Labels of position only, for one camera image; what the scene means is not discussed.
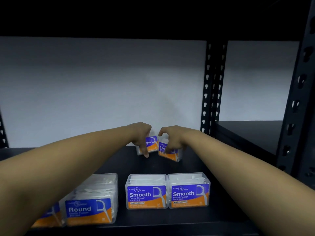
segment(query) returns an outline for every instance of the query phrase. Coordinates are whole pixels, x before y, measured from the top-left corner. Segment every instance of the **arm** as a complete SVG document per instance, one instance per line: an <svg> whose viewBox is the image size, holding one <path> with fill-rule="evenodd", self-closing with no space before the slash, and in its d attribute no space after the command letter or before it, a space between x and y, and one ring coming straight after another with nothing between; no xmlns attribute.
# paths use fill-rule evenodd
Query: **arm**
<svg viewBox="0 0 315 236"><path fill-rule="evenodd" d="M190 146L266 235L314 235L315 191L272 165L198 130L164 127L168 149Z"/></svg>
<svg viewBox="0 0 315 236"><path fill-rule="evenodd" d="M135 123L51 143L0 162L0 234L21 235L55 202L133 142L148 157L151 126Z"/></svg>

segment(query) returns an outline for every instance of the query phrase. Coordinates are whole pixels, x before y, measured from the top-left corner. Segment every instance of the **white wall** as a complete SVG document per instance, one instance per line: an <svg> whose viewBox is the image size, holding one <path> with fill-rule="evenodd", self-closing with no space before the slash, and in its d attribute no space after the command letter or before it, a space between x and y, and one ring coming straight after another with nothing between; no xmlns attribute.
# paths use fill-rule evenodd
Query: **white wall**
<svg viewBox="0 0 315 236"><path fill-rule="evenodd" d="M10 147L143 121L199 129L205 41L0 38Z"/></svg>
<svg viewBox="0 0 315 236"><path fill-rule="evenodd" d="M298 47L229 41L219 120L283 120Z"/></svg>

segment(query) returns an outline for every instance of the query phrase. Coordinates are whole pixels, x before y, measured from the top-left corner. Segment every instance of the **product label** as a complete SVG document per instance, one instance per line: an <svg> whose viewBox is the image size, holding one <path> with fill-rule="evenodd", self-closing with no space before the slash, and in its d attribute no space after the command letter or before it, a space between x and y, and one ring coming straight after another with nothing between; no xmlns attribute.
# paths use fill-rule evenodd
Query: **product label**
<svg viewBox="0 0 315 236"><path fill-rule="evenodd" d="M156 209L166 207L166 186L128 186L130 209Z"/></svg>
<svg viewBox="0 0 315 236"><path fill-rule="evenodd" d="M111 199L67 200L67 225L104 224L112 222Z"/></svg>
<svg viewBox="0 0 315 236"><path fill-rule="evenodd" d="M158 150L157 136L146 138L146 146L147 146L148 152L157 151Z"/></svg>
<svg viewBox="0 0 315 236"><path fill-rule="evenodd" d="M178 150L174 149L170 153L166 154L165 153L166 146L167 146L166 143L161 143L161 142L159 143L159 150L158 150L159 156L163 156L163 157L169 158L171 160L177 161L178 160Z"/></svg>
<svg viewBox="0 0 315 236"><path fill-rule="evenodd" d="M62 227L59 203L47 210L32 227Z"/></svg>
<svg viewBox="0 0 315 236"><path fill-rule="evenodd" d="M172 207L206 206L209 202L209 184L172 186Z"/></svg>

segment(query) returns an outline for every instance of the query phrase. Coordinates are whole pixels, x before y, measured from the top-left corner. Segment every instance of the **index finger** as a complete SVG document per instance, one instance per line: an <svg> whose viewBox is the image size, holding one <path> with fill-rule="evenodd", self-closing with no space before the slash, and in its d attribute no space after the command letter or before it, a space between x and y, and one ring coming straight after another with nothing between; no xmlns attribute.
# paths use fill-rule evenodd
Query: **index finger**
<svg viewBox="0 0 315 236"><path fill-rule="evenodd" d="M160 130L160 132L158 133L158 136L159 136L159 137L162 136L163 133L168 134L168 133L167 133L167 127L162 127L161 130Z"/></svg>

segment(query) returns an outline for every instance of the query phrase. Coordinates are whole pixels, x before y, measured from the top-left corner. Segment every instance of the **hole in metal post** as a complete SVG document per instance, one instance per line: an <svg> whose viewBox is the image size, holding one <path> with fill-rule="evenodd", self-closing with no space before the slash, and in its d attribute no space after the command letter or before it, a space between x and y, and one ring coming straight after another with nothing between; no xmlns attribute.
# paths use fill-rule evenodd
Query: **hole in metal post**
<svg viewBox="0 0 315 236"><path fill-rule="evenodd" d="M290 124L287 125L287 130L288 130L287 135L288 136L292 135L294 128L295 128L295 125L293 123L290 123Z"/></svg>
<svg viewBox="0 0 315 236"><path fill-rule="evenodd" d="M299 104L300 104L300 101L299 100L294 100L292 102L292 109L293 109L293 112L296 113L297 110L298 110L298 107L299 107Z"/></svg>
<svg viewBox="0 0 315 236"><path fill-rule="evenodd" d="M315 33L315 17L313 17L310 21L310 34Z"/></svg>
<svg viewBox="0 0 315 236"><path fill-rule="evenodd" d="M303 61L308 62L313 54L313 46L306 47L303 52Z"/></svg>
<svg viewBox="0 0 315 236"><path fill-rule="evenodd" d="M290 153L290 146L285 145L282 150L282 156L287 156Z"/></svg>
<svg viewBox="0 0 315 236"><path fill-rule="evenodd" d="M303 88L305 80L306 80L306 75L300 75L300 76L297 78L298 88L299 88L299 89Z"/></svg>
<svg viewBox="0 0 315 236"><path fill-rule="evenodd" d="M279 168L280 170L282 170L282 171L284 171L284 170L286 169L285 166L279 166L278 168Z"/></svg>

